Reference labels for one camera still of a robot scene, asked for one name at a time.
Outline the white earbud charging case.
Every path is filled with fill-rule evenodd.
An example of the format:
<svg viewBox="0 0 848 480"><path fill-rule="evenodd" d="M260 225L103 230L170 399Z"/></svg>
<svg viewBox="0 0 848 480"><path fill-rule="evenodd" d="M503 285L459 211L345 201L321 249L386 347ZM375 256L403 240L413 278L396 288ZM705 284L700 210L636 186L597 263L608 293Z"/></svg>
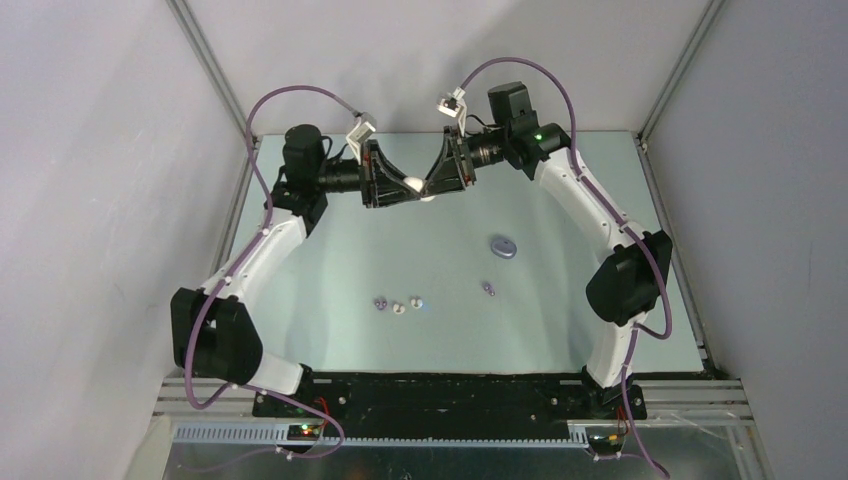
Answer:
<svg viewBox="0 0 848 480"><path fill-rule="evenodd" d="M416 199L421 202L430 202L435 199L432 195L424 194L425 181L418 177L405 177L403 183L410 187L416 194Z"/></svg>

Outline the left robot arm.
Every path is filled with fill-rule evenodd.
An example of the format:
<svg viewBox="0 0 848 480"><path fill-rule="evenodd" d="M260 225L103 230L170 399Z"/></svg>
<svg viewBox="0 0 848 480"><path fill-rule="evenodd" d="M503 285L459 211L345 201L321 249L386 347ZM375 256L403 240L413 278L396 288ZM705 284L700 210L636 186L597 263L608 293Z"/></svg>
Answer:
<svg viewBox="0 0 848 480"><path fill-rule="evenodd" d="M303 381L307 366L264 347L252 308L283 261L313 233L329 194L357 192L368 208L431 195L426 180L403 174L385 158L365 127L346 139L351 159L330 157L325 142L310 124L285 134L277 180L269 185L263 176L256 178L265 199L255 233L201 286L173 295L173 350L187 382L208 377L229 388L277 392L278 404L292 416L314 408L316 390Z"/></svg>

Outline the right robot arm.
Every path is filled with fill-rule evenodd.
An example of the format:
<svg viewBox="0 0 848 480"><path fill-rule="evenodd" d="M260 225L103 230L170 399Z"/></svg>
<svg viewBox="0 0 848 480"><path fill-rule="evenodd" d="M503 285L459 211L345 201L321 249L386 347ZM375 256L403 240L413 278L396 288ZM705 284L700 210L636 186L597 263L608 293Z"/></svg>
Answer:
<svg viewBox="0 0 848 480"><path fill-rule="evenodd" d="M542 125L521 82L489 90L493 124L476 134L466 129L465 91L458 87L437 102L455 120L444 131L441 152L424 179L408 179L422 201L471 186L477 169L508 162L548 192L584 234L599 263L585 292L603 322L600 338L583 367L585 411L606 418L622 403L635 348L634 334L649 329L648 314L661 305L667 318L658 333L671 334L667 280L673 244L632 221L607 195L576 147L575 137L556 123Z"/></svg>

